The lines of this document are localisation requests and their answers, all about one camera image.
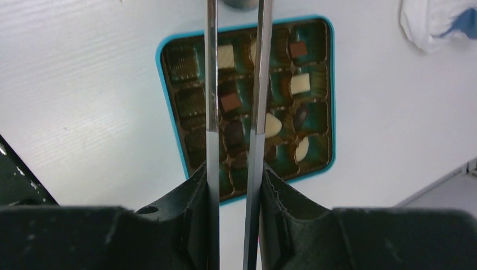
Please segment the white shell chocolate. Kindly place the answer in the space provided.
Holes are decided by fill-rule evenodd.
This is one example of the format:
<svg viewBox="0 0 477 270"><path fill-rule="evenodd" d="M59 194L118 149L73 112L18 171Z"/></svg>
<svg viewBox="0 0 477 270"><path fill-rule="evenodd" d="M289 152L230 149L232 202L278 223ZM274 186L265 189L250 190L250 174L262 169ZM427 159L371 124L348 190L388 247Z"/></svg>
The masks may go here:
<svg viewBox="0 0 477 270"><path fill-rule="evenodd" d="M280 133L282 129L282 122L271 113L266 113L265 116L265 138L271 138Z"/></svg>

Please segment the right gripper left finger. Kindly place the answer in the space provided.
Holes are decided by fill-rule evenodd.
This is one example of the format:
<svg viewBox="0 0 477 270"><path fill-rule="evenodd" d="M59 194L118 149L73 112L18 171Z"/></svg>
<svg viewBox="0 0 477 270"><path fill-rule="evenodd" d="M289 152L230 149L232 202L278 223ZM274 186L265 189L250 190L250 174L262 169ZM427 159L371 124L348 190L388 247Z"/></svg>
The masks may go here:
<svg viewBox="0 0 477 270"><path fill-rule="evenodd" d="M1 207L2 269L206 269L206 166L160 199L118 206Z"/></svg>

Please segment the white oval chocolate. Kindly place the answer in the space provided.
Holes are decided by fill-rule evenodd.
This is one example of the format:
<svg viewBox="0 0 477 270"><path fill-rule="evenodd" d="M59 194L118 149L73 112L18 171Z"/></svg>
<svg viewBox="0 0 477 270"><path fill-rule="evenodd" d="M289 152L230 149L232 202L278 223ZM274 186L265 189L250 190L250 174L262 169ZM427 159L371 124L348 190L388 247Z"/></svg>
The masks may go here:
<svg viewBox="0 0 477 270"><path fill-rule="evenodd" d="M309 138L304 137L295 149L295 160L297 163L303 161L309 150Z"/></svg>

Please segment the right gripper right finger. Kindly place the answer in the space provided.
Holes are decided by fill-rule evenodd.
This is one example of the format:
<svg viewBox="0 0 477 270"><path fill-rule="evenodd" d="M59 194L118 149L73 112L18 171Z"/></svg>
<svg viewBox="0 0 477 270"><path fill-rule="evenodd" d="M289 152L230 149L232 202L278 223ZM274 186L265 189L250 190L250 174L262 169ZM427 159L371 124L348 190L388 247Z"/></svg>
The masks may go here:
<svg viewBox="0 0 477 270"><path fill-rule="evenodd" d="M328 209L265 165L264 269L475 269L476 219L457 209Z"/></svg>

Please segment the milk square chocolate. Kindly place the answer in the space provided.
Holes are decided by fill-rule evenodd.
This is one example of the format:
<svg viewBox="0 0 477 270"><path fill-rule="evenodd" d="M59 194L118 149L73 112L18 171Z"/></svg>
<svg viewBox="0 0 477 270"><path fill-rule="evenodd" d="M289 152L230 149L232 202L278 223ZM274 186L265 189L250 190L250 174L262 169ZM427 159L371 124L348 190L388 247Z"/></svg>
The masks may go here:
<svg viewBox="0 0 477 270"><path fill-rule="evenodd" d="M289 44L289 52L292 59L298 59L299 57L306 56L308 49L306 43L303 41L292 42Z"/></svg>

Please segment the teal chocolate box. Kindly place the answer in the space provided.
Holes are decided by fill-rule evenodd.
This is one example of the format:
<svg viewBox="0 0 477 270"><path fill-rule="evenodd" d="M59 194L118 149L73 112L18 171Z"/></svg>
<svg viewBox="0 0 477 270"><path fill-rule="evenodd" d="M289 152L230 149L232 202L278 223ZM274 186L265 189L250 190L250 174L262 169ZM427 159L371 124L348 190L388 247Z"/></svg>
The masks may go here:
<svg viewBox="0 0 477 270"><path fill-rule="evenodd" d="M232 26L218 33L218 45L238 45L232 69L219 69L219 90L233 86L242 108L220 112L219 134L228 123L239 120L245 127L245 150L249 150L250 118L254 84L250 45L257 36L253 24ZM303 41L308 54L291 58L289 44ZM191 176L206 158L205 54L200 31L166 38L156 51L156 66L174 128L184 173ZM292 95L294 75L309 73L310 91ZM280 20L273 25L269 68L267 113L282 122L280 133L265 139L265 162L284 180L296 180L325 172L335 158L334 33L324 17ZM295 149L309 138L305 159L295 160ZM241 170L236 157L220 149L221 201L244 196L248 171Z"/></svg>

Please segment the steel tongs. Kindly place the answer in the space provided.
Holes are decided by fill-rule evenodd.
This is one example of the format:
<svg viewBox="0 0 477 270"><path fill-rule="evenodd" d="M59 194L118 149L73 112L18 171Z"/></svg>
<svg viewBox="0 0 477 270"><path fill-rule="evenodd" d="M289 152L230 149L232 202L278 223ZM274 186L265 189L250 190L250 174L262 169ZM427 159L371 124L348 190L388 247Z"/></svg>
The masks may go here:
<svg viewBox="0 0 477 270"><path fill-rule="evenodd" d="M206 108L206 181L209 199L209 269L219 269L219 185L222 172L220 150L226 144L227 154L236 157L235 164L241 170L246 169L246 218L244 236L244 269L256 269L260 189L264 169L265 122L267 113L267 94L269 92L269 63L273 26L273 2L259 1L257 35L250 45L252 52L248 60L255 65L253 90L253 109L250 118L249 150L245 150L245 127L239 120L234 120L223 128L220 135L219 113L238 111L242 101L237 94L237 87L219 90L219 69L232 69L237 63L234 51L238 45L218 45L217 2L206 1L205 9L205 108Z"/></svg>

